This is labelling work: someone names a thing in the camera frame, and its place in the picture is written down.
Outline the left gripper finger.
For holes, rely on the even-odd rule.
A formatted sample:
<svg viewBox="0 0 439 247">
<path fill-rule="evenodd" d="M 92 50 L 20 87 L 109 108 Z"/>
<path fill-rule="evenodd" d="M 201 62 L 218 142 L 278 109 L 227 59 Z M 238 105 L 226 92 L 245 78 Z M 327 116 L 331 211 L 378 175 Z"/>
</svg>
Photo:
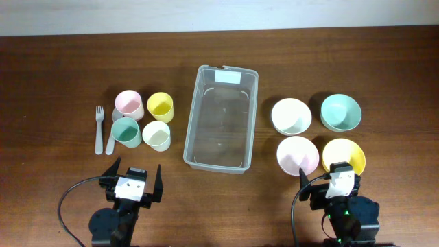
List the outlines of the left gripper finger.
<svg viewBox="0 0 439 247">
<path fill-rule="evenodd" d="M 118 157 L 116 161 L 102 174 L 102 176 L 116 176 L 121 162 L 121 157 Z"/>
<path fill-rule="evenodd" d="M 160 202 L 163 196 L 163 181 L 161 177 L 161 165 L 158 165 L 156 179 L 154 181 L 154 190 L 152 194 L 152 202 Z"/>
</svg>

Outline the yellow plastic bowl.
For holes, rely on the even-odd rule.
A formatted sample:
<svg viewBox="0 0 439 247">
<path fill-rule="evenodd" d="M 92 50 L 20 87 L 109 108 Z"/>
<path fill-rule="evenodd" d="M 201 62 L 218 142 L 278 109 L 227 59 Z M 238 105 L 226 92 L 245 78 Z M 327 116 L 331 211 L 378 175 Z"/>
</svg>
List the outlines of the yellow plastic bowl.
<svg viewBox="0 0 439 247">
<path fill-rule="evenodd" d="M 322 151 L 322 165 L 328 172 L 333 163 L 347 162 L 354 172 L 360 176 L 366 167 L 366 157 L 363 150 L 349 139 L 334 139 L 329 141 Z"/>
</svg>

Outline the pink plastic bowl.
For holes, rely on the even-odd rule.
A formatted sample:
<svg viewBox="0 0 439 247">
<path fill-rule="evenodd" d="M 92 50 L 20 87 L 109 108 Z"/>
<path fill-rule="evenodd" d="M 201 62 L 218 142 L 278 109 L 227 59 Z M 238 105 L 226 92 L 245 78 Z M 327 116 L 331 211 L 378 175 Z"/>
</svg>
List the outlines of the pink plastic bowl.
<svg viewBox="0 0 439 247">
<path fill-rule="evenodd" d="M 299 169 L 306 175 L 315 171 L 320 155 L 310 140 L 300 137 L 288 137 L 277 147 L 276 159 L 280 168 L 291 176 L 299 176 Z"/>
</svg>

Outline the pink plastic cup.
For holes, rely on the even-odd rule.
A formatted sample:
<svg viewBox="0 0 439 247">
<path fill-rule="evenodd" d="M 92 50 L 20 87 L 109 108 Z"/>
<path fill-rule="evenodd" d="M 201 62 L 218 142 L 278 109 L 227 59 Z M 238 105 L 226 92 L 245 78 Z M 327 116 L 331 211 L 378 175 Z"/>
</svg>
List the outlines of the pink plastic cup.
<svg viewBox="0 0 439 247">
<path fill-rule="evenodd" d="M 136 121 L 143 118 L 145 111 L 140 94 L 133 90 L 120 92 L 115 98 L 115 108 L 124 116 Z"/>
</svg>

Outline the green plastic bowl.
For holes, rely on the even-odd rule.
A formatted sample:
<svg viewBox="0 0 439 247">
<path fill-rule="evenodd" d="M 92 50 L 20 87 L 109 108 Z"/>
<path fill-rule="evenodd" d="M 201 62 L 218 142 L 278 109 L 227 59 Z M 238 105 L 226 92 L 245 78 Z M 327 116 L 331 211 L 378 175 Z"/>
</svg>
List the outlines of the green plastic bowl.
<svg viewBox="0 0 439 247">
<path fill-rule="evenodd" d="M 334 94 L 328 96 L 321 105 L 322 124 L 334 132 L 346 132 L 356 128 L 361 122 L 362 111 L 350 96 Z"/>
</svg>

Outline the cream plastic bowl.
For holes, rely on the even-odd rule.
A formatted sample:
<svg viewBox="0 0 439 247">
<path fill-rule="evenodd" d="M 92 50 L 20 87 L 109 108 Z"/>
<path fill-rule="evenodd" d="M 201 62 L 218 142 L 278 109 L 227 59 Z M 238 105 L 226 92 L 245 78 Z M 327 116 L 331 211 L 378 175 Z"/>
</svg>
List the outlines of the cream plastic bowl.
<svg viewBox="0 0 439 247">
<path fill-rule="evenodd" d="M 306 131 L 312 120 L 309 107 L 299 99 L 285 98 L 275 103 L 271 112 L 274 128 L 281 134 L 293 136 Z"/>
</svg>

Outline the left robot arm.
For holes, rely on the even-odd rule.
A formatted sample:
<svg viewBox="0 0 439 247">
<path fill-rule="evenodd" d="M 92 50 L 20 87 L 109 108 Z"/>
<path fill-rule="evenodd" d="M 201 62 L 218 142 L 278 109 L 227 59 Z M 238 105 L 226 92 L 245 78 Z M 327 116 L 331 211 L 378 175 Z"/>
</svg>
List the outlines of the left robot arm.
<svg viewBox="0 0 439 247">
<path fill-rule="evenodd" d="M 99 179 L 105 189 L 111 208 L 96 211 L 88 223 L 93 246 L 129 246 L 141 208 L 150 208 L 159 203 L 163 196 L 161 169 L 158 168 L 152 193 L 145 192 L 147 171 L 128 168 L 124 175 L 118 175 L 121 159 L 118 158 Z"/>
</svg>

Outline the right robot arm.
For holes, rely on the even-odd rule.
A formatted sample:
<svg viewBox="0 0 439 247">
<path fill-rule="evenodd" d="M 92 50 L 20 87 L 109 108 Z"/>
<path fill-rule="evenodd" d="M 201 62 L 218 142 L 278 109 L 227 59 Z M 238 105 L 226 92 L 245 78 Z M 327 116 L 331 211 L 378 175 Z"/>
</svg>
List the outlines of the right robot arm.
<svg viewBox="0 0 439 247">
<path fill-rule="evenodd" d="M 359 196 L 361 177 L 347 162 L 333 163 L 329 172 L 308 180 L 299 169 L 300 190 L 294 201 L 310 201 L 311 210 L 324 211 L 335 233 L 323 246 L 374 246 L 379 231 L 379 204 Z"/>
</svg>

